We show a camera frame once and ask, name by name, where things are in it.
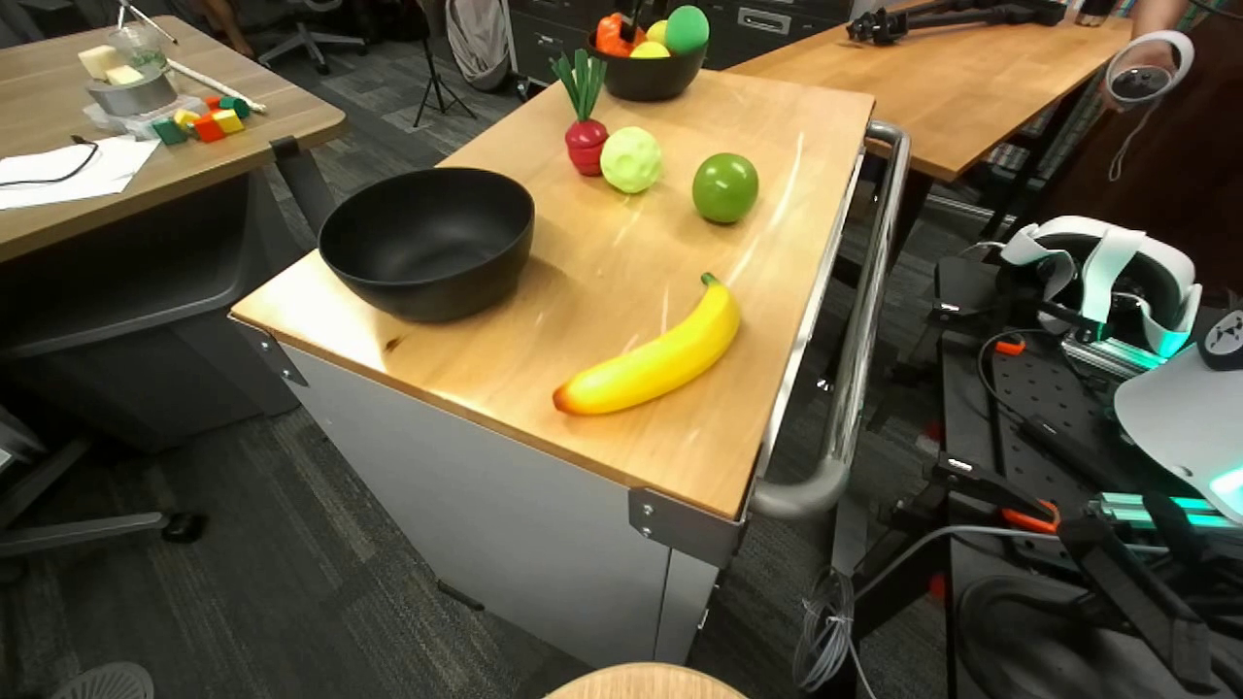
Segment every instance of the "electronic equipment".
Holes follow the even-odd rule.
[[[1012,268],[1036,268],[1042,325],[1074,362],[1133,376],[1167,365],[1202,312],[1197,264],[1141,230],[1048,216],[999,246]]]
[[[849,36],[854,44],[895,48],[900,36],[920,28],[973,28],[973,23],[1060,23],[1065,4],[1052,0],[941,0],[941,4],[919,4],[919,6],[877,6],[864,13],[849,23]]]
[[[1243,523],[1243,312],[1168,365],[1122,379],[1114,416],[1133,448]]]
[[[1159,48],[1168,48],[1174,63],[1149,63]],[[1197,48],[1181,31],[1149,31],[1128,44],[1110,66],[1105,71],[1105,88],[1110,94],[1114,103],[1133,108],[1133,103],[1154,103],[1168,88],[1176,88],[1197,63]]]

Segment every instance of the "table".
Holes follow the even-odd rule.
[[[961,182],[1035,116],[1052,103],[1070,108],[1070,98],[1131,39],[1128,18],[1082,28],[1074,14],[1057,28],[912,31],[897,48],[854,44],[849,28],[833,28],[736,71],[877,98],[877,120],[897,123],[912,147],[895,248],[900,252],[933,182]]]
[[[161,28],[175,39],[170,58],[182,66],[230,83],[254,99],[270,103],[270,116],[254,116],[247,130],[223,143],[161,147],[148,168],[113,196],[87,196],[35,208],[3,208],[0,264],[35,248],[83,238],[89,230],[124,220],[139,208],[188,196],[214,182],[257,169],[271,158],[271,139],[297,139],[315,147],[335,139],[345,123],[344,108],[305,94],[298,85],[270,75],[263,66],[227,50],[210,36],[196,31],[178,14],[161,14]],[[23,44],[0,50],[0,155],[51,152],[70,136],[94,136],[98,127],[83,116],[89,103],[87,71],[78,50],[111,44],[113,28],[63,36],[47,44]]]
[[[872,112],[864,94],[715,71],[680,99],[604,98],[599,120],[666,147],[666,182],[626,196],[573,169],[573,103],[543,88],[442,158],[515,176],[538,196],[511,303],[450,325],[401,322],[313,252],[235,319],[271,336],[297,397],[455,596],[588,662],[683,660],[748,523]],[[691,208],[710,152],[748,152],[763,176],[736,230]],[[744,303],[722,365],[612,419],[552,409],[564,376],[691,312],[701,273]]]
[[[270,112],[218,143],[155,147],[122,193],[0,215],[0,374],[139,449],[297,409],[227,305],[315,246],[283,226],[271,196],[271,143],[315,147],[345,123],[335,103],[192,23],[161,14],[161,28],[175,63]],[[98,136],[83,112],[78,50],[111,39],[100,28],[0,50],[0,155]]]

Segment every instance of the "black wheel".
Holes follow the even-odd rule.
[[[170,543],[192,543],[192,538],[203,534],[203,528],[206,528],[203,511],[169,511],[169,523],[165,523],[161,534],[170,538]]]

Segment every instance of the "banana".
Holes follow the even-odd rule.
[[[710,273],[704,273],[701,284],[704,294],[687,319],[647,345],[581,370],[552,392],[552,404],[573,416],[612,416],[704,376],[736,345],[744,312]]]

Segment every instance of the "green apple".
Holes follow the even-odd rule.
[[[736,226],[763,193],[763,176],[748,155],[715,152],[701,163],[691,193],[704,220]]]

